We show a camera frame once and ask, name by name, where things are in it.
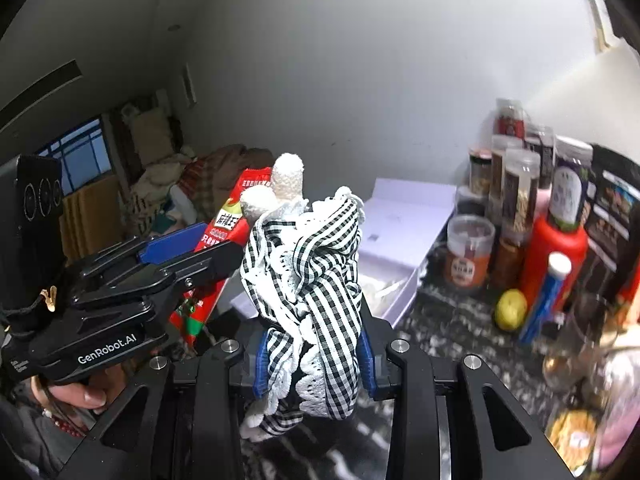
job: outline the white box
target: white box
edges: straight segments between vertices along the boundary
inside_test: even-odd
[[[447,224],[455,196],[456,187],[447,184],[377,178],[373,195],[364,204],[358,274],[384,283],[402,282],[389,295],[385,308],[372,309],[374,316],[393,327],[415,298],[419,267]],[[365,297],[374,304],[370,291],[365,291]],[[244,292],[230,303],[244,318],[257,315]]]

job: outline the red snack bag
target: red snack bag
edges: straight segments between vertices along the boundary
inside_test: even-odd
[[[226,240],[231,240],[244,246],[249,239],[251,228],[242,217],[240,194],[251,186],[269,184],[270,181],[271,168],[244,170],[231,190],[225,205],[222,206],[216,217],[204,229],[204,234],[196,245],[194,252]],[[186,292],[181,306],[171,314],[171,323],[180,330],[185,341],[191,347],[193,347],[193,343],[202,326],[209,319],[226,282],[227,280],[220,280],[212,283],[211,286]]]

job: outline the white knitted fabric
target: white knitted fabric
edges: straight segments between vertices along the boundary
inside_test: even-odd
[[[283,153],[271,170],[271,187],[278,200],[293,200],[302,197],[304,165],[299,156]]]
[[[245,189],[240,194],[240,207],[242,208],[242,216],[253,225],[260,216],[273,211],[278,206],[273,189],[264,184],[257,184]]]

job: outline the ceiling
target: ceiling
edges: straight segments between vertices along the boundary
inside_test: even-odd
[[[164,84],[206,0],[25,0],[0,38],[0,108],[75,59],[82,78],[0,130],[0,156],[33,151]],[[178,30],[169,31],[179,25]]]

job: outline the air vent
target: air vent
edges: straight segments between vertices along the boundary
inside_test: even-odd
[[[48,73],[14,98],[0,110],[0,131],[20,117],[38,101],[52,94],[64,85],[82,77],[82,72],[75,60]]]

